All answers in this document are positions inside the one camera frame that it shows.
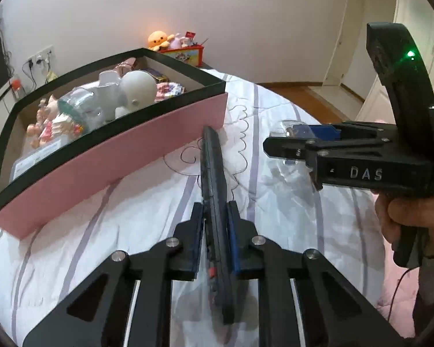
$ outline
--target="power socket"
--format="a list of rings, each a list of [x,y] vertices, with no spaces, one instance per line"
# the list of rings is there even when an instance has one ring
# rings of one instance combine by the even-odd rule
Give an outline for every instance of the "power socket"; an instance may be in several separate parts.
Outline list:
[[[41,59],[43,61],[45,61],[45,60],[51,61],[53,58],[54,58],[54,48],[53,48],[53,44],[52,44],[52,45],[46,47],[45,49],[37,52],[33,56],[29,57],[26,62],[29,62],[29,60],[32,60],[32,63],[34,64],[34,66],[36,66],[38,59]]]

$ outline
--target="white lettering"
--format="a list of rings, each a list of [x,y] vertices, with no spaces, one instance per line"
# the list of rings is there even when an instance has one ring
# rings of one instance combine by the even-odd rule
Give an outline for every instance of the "white lettering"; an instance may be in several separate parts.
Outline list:
[[[355,166],[352,166],[352,168],[350,169],[350,178],[357,178],[359,174],[359,169]]]
[[[382,179],[382,177],[383,177],[383,169],[382,168],[378,168],[376,170],[376,176],[374,177],[374,179],[376,181],[380,181]]]
[[[363,173],[362,180],[364,180],[364,179],[367,179],[367,180],[370,179],[370,171],[368,170],[368,168]]]

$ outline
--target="wooden floor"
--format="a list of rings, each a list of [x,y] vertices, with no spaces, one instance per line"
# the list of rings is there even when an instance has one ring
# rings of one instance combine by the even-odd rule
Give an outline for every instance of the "wooden floor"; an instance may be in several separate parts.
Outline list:
[[[283,84],[264,84],[263,86],[298,105],[322,124],[341,123],[348,120],[340,111],[306,86]]]

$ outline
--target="white wall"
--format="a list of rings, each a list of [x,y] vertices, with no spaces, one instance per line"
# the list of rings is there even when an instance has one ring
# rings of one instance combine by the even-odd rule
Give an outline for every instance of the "white wall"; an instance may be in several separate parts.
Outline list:
[[[0,16],[19,72],[28,57],[50,44],[53,68],[62,74],[143,47],[160,29],[209,37],[204,60],[251,81],[321,81],[345,1],[3,0]]]
[[[367,23],[393,22],[396,0],[365,0],[365,10],[357,48],[343,83],[364,99],[373,86],[376,72],[368,56]]]

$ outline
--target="silver bolt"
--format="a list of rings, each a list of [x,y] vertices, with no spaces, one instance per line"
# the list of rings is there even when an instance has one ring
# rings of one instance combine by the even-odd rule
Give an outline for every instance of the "silver bolt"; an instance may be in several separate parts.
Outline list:
[[[307,249],[306,256],[308,259],[317,259],[320,257],[320,252],[316,249]]]
[[[123,252],[122,250],[116,250],[112,255],[111,255],[111,259],[115,262],[120,262],[123,261],[125,258],[125,252]]]
[[[265,244],[265,237],[264,236],[254,236],[252,239],[251,239],[251,241],[252,241],[252,243],[254,244],[254,245],[264,245]]]
[[[169,247],[169,248],[175,248],[180,244],[180,240],[177,239],[176,237],[169,237],[166,241],[165,244]]]

